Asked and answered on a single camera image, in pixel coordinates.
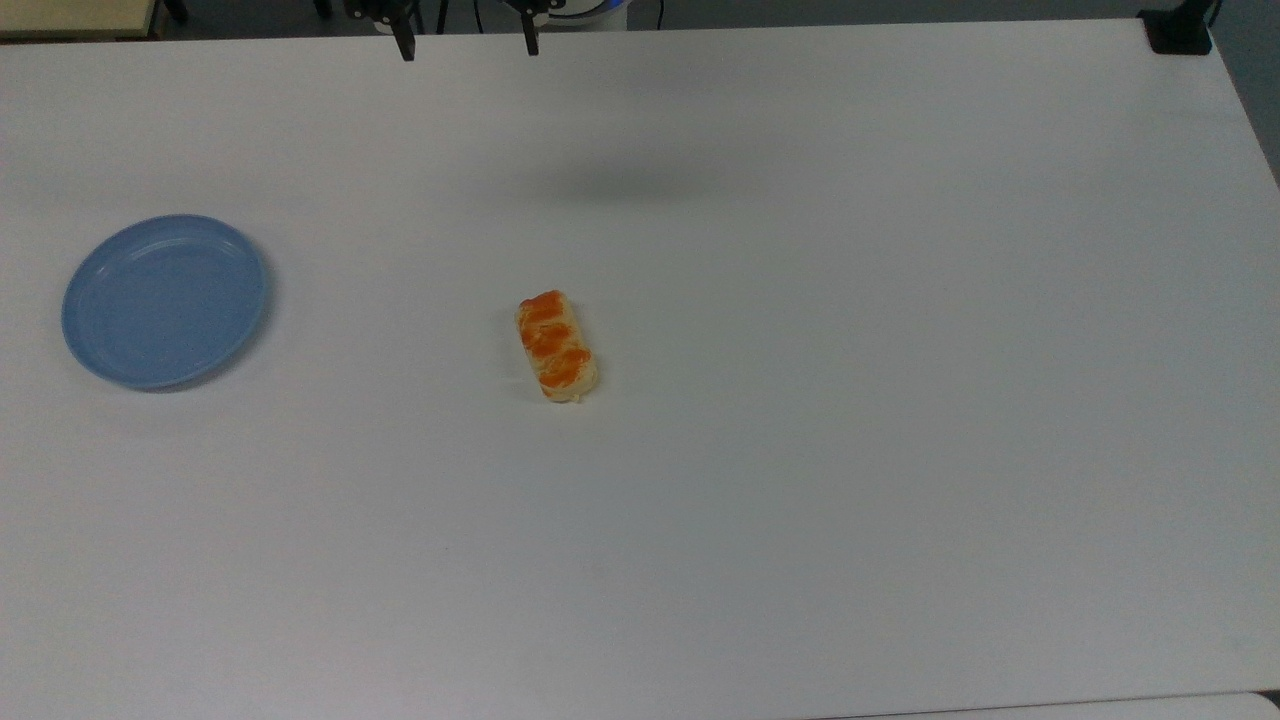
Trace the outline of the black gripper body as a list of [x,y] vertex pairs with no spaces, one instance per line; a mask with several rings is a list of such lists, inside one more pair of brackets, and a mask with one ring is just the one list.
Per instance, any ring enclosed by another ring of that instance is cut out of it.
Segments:
[[[370,20],[399,20],[417,12],[420,1],[343,1],[343,9],[349,18]],[[520,15],[545,15],[548,1],[504,1]]]

